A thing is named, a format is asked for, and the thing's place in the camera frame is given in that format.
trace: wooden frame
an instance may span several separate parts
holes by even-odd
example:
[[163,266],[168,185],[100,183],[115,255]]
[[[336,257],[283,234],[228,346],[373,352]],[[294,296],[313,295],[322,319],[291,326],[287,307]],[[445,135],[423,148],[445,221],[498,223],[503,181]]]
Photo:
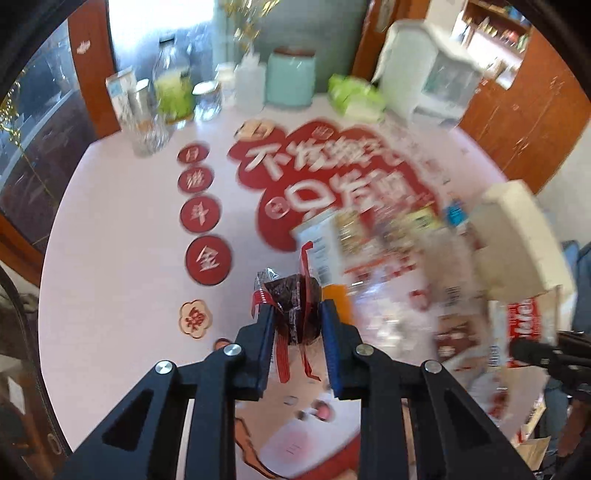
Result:
[[115,73],[106,0],[87,0],[68,18],[72,59],[97,138],[120,130],[105,79]]
[[4,215],[0,215],[0,260],[28,282],[41,285],[43,254]]

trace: flower-shaped sticker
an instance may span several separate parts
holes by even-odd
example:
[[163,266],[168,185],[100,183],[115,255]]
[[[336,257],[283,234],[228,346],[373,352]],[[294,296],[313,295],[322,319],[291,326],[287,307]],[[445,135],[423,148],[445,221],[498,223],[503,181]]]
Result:
[[203,300],[184,303],[180,310],[178,325],[183,333],[201,338],[212,324],[212,314]]

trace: orange item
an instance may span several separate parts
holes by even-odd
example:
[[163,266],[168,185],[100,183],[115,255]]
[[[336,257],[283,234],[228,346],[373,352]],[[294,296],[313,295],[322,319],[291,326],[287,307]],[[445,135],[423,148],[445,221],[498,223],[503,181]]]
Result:
[[336,311],[339,314],[340,321],[348,325],[354,325],[353,309],[347,296],[347,287],[345,285],[327,285],[322,288],[322,300],[333,300]]

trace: red round sticker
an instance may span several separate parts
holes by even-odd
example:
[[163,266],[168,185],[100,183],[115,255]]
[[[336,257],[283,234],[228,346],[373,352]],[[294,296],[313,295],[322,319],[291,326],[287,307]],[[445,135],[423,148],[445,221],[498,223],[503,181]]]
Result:
[[201,285],[217,285],[230,273],[232,251],[217,235],[203,235],[187,248],[185,264],[189,275]]
[[178,152],[177,160],[181,163],[195,163],[205,160],[209,147],[204,143],[191,143]]
[[181,223],[189,232],[207,232],[219,221],[220,206],[214,198],[207,195],[193,197],[181,209]]
[[207,167],[193,167],[185,170],[178,178],[178,188],[187,193],[199,193],[213,182],[213,173]]

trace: glass jar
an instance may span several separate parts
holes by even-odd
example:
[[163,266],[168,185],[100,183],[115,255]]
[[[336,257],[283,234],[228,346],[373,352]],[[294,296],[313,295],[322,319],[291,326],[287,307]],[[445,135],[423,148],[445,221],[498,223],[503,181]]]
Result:
[[195,113],[201,120],[211,120],[222,110],[222,87],[217,80],[198,83],[193,95],[197,99]]

